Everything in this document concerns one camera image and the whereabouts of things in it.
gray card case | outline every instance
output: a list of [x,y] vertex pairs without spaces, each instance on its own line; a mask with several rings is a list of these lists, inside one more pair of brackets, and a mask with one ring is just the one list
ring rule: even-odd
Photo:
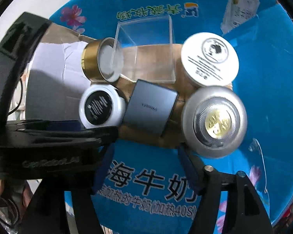
[[123,121],[127,125],[161,135],[177,97],[178,93],[174,90],[138,80]]

white paper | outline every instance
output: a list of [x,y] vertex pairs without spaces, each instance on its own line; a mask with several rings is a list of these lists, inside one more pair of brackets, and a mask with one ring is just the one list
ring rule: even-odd
[[81,68],[86,45],[39,43],[28,79],[26,119],[79,120],[79,100],[90,86]]
[[254,17],[259,7],[259,0],[228,0],[221,23],[224,34]]

round tin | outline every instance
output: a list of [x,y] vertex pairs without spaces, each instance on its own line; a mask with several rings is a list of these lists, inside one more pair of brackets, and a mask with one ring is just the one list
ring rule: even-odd
[[108,37],[95,40],[85,47],[81,56],[81,67],[90,81],[113,83],[119,79],[122,68],[111,67],[114,42],[114,38]]
[[196,86],[225,86],[238,74],[239,59],[224,38],[209,32],[194,34],[181,49],[186,76]]
[[94,84],[81,96],[79,117],[85,128],[119,126],[126,110],[126,101],[110,84]]
[[188,146],[207,158],[231,154],[242,143],[247,115],[242,101],[230,89],[198,89],[186,102],[181,116]]

white jar lid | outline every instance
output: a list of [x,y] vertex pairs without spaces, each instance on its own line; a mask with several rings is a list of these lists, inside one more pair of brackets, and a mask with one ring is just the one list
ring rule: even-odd
[[224,38],[209,32],[196,33],[186,39],[181,62],[186,75],[199,86],[228,85],[239,70],[234,48]]
[[119,126],[126,110],[125,100],[110,84],[93,84],[81,96],[79,117],[85,128]]

transparent acrylic cube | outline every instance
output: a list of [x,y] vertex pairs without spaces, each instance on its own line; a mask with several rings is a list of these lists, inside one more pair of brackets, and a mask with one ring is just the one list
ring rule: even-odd
[[121,76],[132,82],[174,83],[173,41],[169,15],[119,22],[111,67],[122,67]]

